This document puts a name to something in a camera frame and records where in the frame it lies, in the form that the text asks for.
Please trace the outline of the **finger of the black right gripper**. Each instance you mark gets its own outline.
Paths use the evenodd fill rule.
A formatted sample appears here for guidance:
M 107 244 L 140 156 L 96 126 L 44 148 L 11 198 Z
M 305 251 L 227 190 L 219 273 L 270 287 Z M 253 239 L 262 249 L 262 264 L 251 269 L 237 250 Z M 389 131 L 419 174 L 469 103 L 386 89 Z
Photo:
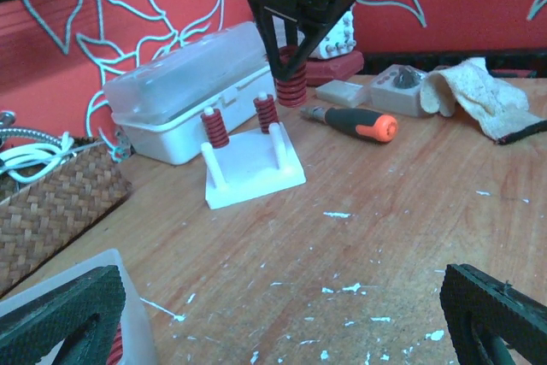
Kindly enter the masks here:
M 295 50 L 287 62 L 282 62 L 277 48 L 277 79 L 289 80 L 348 10 L 350 5 L 330 5 L 323 10 L 301 5 L 278 7 L 277 16 L 285 23 L 287 44 Z
M 249 0 L 250 10 L 256 21 L 258 32 L 262 37 L 272 75 L 275 79 L 283 79 L 283 63 L 280 58 L 279 46 L 274 27 L 273 14 L 259 2 Z

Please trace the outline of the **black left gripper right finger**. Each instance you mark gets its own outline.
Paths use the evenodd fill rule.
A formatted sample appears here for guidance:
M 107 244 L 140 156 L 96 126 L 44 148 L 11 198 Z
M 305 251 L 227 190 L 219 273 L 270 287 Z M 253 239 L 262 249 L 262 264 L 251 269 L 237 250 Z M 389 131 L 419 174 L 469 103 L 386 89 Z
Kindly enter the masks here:
M 460 364 L 546 363 L 546 307 L 469 264 L 449 264 L 439 294 Z

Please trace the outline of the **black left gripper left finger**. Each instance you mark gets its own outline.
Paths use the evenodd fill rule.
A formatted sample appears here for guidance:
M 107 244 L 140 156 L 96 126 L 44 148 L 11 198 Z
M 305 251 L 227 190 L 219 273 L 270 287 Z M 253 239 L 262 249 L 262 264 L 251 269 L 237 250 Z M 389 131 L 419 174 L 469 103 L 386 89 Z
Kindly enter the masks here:
M 117 266 L 93 268 L 1 316 L 1 363 L 104 364 L 126 293 Z

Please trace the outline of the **orange black handle screwdriver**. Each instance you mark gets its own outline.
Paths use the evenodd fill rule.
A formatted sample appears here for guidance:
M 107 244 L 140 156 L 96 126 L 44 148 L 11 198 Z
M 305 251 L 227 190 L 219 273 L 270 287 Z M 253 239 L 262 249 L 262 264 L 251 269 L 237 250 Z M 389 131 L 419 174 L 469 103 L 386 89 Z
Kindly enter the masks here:
M 302 107 L 300 114 L 304 118 L 324 123 L 353 138 L 381 144 L 391 142 L 398 132 L 398 122 L 393 116 L 370 109 L 308 106 Z

